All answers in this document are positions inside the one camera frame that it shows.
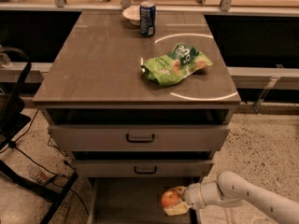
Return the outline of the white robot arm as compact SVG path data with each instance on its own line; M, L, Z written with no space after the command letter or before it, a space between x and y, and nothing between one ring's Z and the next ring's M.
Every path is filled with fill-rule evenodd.
M201 210L209 205L234 207L246 201L278 224L299 224L299 203L251 184L241 176L223 171L215 181L194 183L167 190L161 199L169 216Z

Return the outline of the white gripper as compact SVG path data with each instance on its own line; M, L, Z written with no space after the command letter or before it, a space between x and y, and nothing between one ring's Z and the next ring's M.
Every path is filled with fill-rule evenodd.
M169 216L179 216L186 214L189 208L192 210L204 209L206 204L202 196L201 187L200 183L190 184L187 188L184 186L174 187L173 191L180 197L183 197L185 202L179 199L165 207L164 212Z

